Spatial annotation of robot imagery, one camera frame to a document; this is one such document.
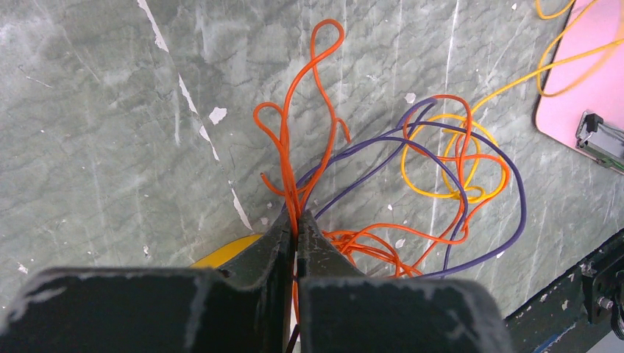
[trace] gray table surface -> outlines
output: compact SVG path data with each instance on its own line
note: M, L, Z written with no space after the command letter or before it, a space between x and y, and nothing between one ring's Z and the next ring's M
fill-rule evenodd
M564 2L548 1L545 10ZM474 104L532 71L564 25L564 18L540 20L532 1L0 1L1 306L50 266L186 266L266 230L281 203L259 173L279 182L280 170L252 111L262 101L281 104L324 18L347 31L320 72L354 141L395 124L408 93L417 100L453 93ZM335 30L323 29L317 47L335 39ZM530 81L476 116L518 165L527 190L522 238L459 275L485 285L503 314L614 234L624 215L623 178L536 131L537 98ZM213 124L217 107L227 114ZM460 108L448 102L435 113ZM262 117L278 127L275 114ZM311 76L294 96L291 117L291 155L301 175L319 159L329 127ZM435 129L419 141L433 151L444 146ZM339 138L337 147L345 146ZM311 208L393 149L371 146L329 168ZM340 201L320 226L407 221L426 232L444 229L457 202L414 194L398 165ZM433 162L413 156L408 169L422 188L444 191ZM491 188L499 175L484 162L477 183ZM508 238L518 200L512 185L486 207L451 263ZM415 260L427 243L378 234L391 243L405 238L398 250L405 259ZM439 268L443 250L425 271ZM388 271L363 257L358 264Z

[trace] pink clipboard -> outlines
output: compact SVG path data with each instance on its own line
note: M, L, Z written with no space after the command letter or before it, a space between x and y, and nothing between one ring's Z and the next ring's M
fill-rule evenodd
M577 0L568 23L590 2ZM624 0L600 0L564 35L553 61L620 38L624 38ZM596 69L599 62L603 64ZM606 124L624 129L624 44L553 68L544 92L564 89L588 71L591 74L572 90L555 97L542 97L535 117L539 131L580 153L583 152L576 148L575 134L583 112L597 113Z

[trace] screw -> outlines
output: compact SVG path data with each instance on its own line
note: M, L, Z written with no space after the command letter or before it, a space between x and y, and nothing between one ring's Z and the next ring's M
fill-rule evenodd
M613 301L605 298L604 296L598 297L596 303L603 309L610 310L613 307Z

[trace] yellow cord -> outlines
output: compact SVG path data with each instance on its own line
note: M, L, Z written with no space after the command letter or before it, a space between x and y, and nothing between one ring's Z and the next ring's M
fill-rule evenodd
M537 14L541 19L545 19L545 20L549 20L551 18L556 18L559 17L560 15L563 15L564 13L566 13L566 11L568 11L571 6L574 5L574 1L572 0L570 1L565 7L564 9L560 10L557 13L554 13L552 15L545 15L542 11L542 5L540 3L540 0L536 0L535 1L535 7L537 10ZM495 96L498 96L499 94L507 91L508 89L523 83L524 81L527 81L531 78L533 78L534 76L536 76L536 84L537 84L537 88L538 88L538 92L540 95L542 96L547 96L547 97L552 97L552 96L558 96L560 94L563 94L565 92L567 92L568 90L571 90L572 88L574 88L575 86L579 85L581 82L583 82L587 77L589 77L591 74L593 74L594 72L596 72L596 70L598 70L604 63L605 61L607 61L607 59L610 58L610 56L613 55L614 50L617 48L617 46L619 46L620 44L624 43L624 38L622 39L618 39L618 40L614 40L613 42L606 44L604 46L600 46L596 49L590 50L590 51L586 51L584 53L581 54L577 54L573 57L569 57L567 59L563 59L563 60L559 60L557 62L551 63L549 65L544 65L544 61L546 60L548 53L550 52L550 50L552 50L552 48L563 38L563 36L565 35L565 33L567 33L568 30L570 30L570 28L572 26L574 26L580 18L582 18L585 13L588 11L589 8L591 8L592 6L594 6L594 4L597 2L598 0L593 0L591 3L589 3L587 5L587 7L585 7L585 9L583 9L583 11L578 15L577 18L574 19L574 21L572 21L570 23L569 26L567 26L562 32L561 34L559 34L551 43L550 45L546 48L546 51L544 52L544 54L542 55L542 58L539 61L538 64L538 68L531 72L528 75L525 75L515 81L513 81L512 83L505 85L502 88L499 88L498 90L496 90L493 93L490 93L488 96L486 96L485 98L481 99L473 108L472 108L472 112L476 112L479 108L481 108L485 103L487 103L488 101L490 101L491 99L493 99ZM543 91L542 89L542 81L541 81L541 73L550 70L551 68L554 68L556 66L559 65L563 65L566 63L570 63L572 61L584 58L584 57L588 57L589 55L593 55L596 54L598 52L601 52L603 50L609 50L608 52L606 52L605 55L603 55L601 57L600 60L598 60L597 63L595 63L585 74L581 75L580 77L578 77L572 84L568 85L568 87L564 88L563 90L560 90L559 92L556 93L546 93ZM464 122L466 121L465 117L459 116L459 115L454 115L454 114L441 114L441 115L437 115L434 116L430 119L428 119L428 121L436 121L439 120L441 118L453 118L455 120L459 120L462 121L462 126L464 125ZM476 127L477 129L479 129L480 131L482 131L482 133L488 138L490 139L491 142L493 142L494 144L497 145L496 140L494 139L494 137L492 136L492 134L490 134L486 129L484 129L481 125L477 124L476 122L472 123L474 127ZM419 126L416 131L414 131L414 133L410 136L410 140L413 140L416 135L418 135L418 133L422 130L424 126ZM457 139L458 136L460 135L465 135L462 132L451 132L453 134L450 142L447 144L447 148L444 150L444 157L448 157L448 154L450 153L451 150L451 146L455 143L455 140ZM477 149L477 153L479 153L479 151L481 150L481 147L479 145L479 142L475 139L472 138L472 141L475 143L475 147ZM459 192L457 190L453 189L453 186L450 184L450 182L448 181L448 178L446 176L446 174L442 173L442 179L444 180L444 183L447 187L447 189L449 190L449 193L430 193L424 190L421 190L419 188L417 188L412 182L411 180L408 178L408 175L405 171L405 159L407 156L407 152L408 152L409 148L406 146L403 149L403 155L401 157L401 174L403 175L403 180L405 181L405 183L415 192L424 195L424 196L429 196L429 197L434 197L437 199L449 199L449 198L453 198L453 199L458 199L459 196ZM485 199L489 199L491 197L494 197L496 195L498 195L502 190L503 187L505 185L505 176L503 173L501 173L501 177L500 177L500 183L497 186L496 189L494 189L491 193L486 193L486 191L478 186L469 186L470 181L472 180L472 178L475 175L475 172L477 170L478 167L478 160L475 160L475 162L473 163L471 169L470 169L470 173L469 176L466 180L466 192L467 191L473 191L473 190L477 190L480 192L479 196L469 196L468 197L468 202L473 204L473 203L478 203L481 202Z

